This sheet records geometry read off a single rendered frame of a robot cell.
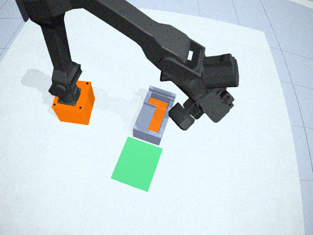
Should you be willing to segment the orange l-shaped part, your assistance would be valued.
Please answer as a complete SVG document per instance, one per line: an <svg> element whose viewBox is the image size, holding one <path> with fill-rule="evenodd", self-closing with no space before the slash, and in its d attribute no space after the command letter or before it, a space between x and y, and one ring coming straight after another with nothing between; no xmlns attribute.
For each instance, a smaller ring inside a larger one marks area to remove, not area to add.
<svg viewBox="0 0 313 235"><path fill-rule="evenodd" d="M150 98L148 103L156 105L156 110L155 110L155 113L153 115L153 118L151 120L148 130L158 133L165 111L167 109L168 103L154 99L154 98Z"/></svg>

